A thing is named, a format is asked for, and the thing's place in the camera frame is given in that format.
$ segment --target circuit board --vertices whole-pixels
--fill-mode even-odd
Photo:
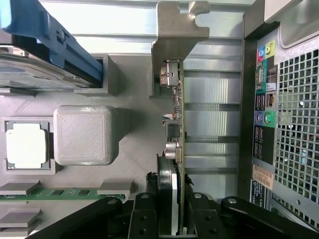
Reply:
[[[98,195],[96,188],[38,188],[28,195],[0,196],[1,201],[41,201],[41,200],[99,200],[111,196],[125,199],[125,195]]]
[[[174,117],[176,118],[180,132],[177,139],[179,147],[176,149],[176,162],[180,176],[180,231],[183,231],[183,218],[184,218],[184,188],[185,188],[185,105],[184,105],[184,75],[183,75],[183,62],[179,62],[179,84],[173,87],[173,107]]]

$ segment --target green circuit board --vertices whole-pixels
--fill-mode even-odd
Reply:
[[[99,200],[104,197],[125,199],[125,195],[98,195],[96,188],[37,188],[28,195],[0,196],[1,201]]]

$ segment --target blue drive bracket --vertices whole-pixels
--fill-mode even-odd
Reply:
[[[0,0],[0,28],[9,34],[35,38],[49,49],[52,64],[64,68],[67,61],[103,82],[102,64],[38,0]]]

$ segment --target white chip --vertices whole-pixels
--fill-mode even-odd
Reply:
[[[13,129],[6,132],[6,152],[15,168],[41,168],[47,161],[45,131],[39,124],[13,124]]]

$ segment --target perforated metal mesh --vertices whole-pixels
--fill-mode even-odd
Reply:
[[[275,162],[275,180],[315,203],[319,203],[318,55],[316,50],[279,64]]]

